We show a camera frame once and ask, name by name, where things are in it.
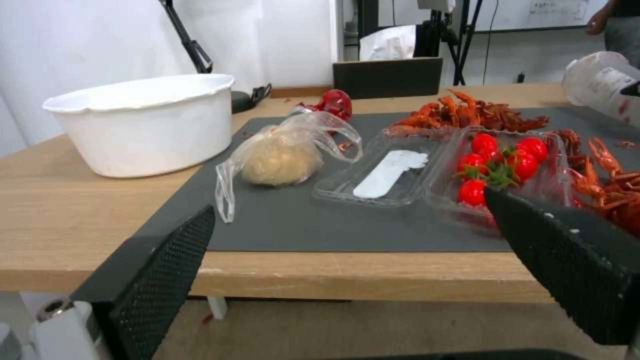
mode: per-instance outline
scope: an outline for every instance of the white bowl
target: white bowl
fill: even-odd
[[[231,75],[128,81],[52,97],[54,114],[96,173],[163,174],[201,163],[231,143]]]

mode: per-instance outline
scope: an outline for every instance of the plastic container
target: plastic container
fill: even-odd
[[[457,173],[458,161],[471,152],[471,141],[478,133],[495,136],[501,149],[515,145],[519,140],[529,136],[543,139],[548,147],[547,160],[540,165],[534,177],[527,180],[522,187],[510,188],[510,191],[542,201],[571,206],[569,166],[564,145],[558,135],[537,131],[511,133],[481,127],[467,127],[452,139],[450,146],[443,151],[426,179],[426,201],[429,205],[441,210],[439,213],[443,214],[444,218],[456,223],[470,224],[478,230],[497,232],[493,218],[486,208],[458,203],[458,190],[463,181],[454,175]]]
[[[384,131],[371,140],[360,161],[349,168],[321,179],[314,186],[315,197],[355,204],[396,208],[409,205],[422,197],[424,181],[437,163],[440,152],[447,147],[452,137],[459,131],[455,129],[423,130],[410,136],[389,136]],[[353,190],[367,177],[393,150],[409,150],[424,153],[429,161],[420,169],[411,169],[402,173],[386,195],[377,199],[363,199],[353,195]]]
[[[231,143],[224,74],[128,81],[46,100],[80,155],[111,177],[162,174],[201,163]]]
[[[639,82],[640,70],[622,54],[601,51],[573,60],[562,84],[572,104],[640,126]]]

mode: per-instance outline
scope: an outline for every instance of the person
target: person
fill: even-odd
[[[640,0],[608,0],[587,23],[587,34],[602,31],[608,51],[621,53],[640,68]]]

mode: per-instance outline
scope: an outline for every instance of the wooden table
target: wooden table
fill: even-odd
[[[566,104],[558,84],[470,86],[513,107]],[[436,97],[354,101],[356,113],[411,111]],[[268,99],[234,116],[282,116]],[[198,167],[145,179],[95,175],[66,136],[0,159],[0,290],[70,292],[132,235]],[[208,252],[192,294],[301,299],[550,302],[511,253]]]

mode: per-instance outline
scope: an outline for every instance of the whiteboard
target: whiteboard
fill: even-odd
[[[484,0],[476,31],[489,31],[496,0]],[[500,0],[492,31],[583,26],[607,0]],[[471,24],[477,0],[471,0],[467,24]]]

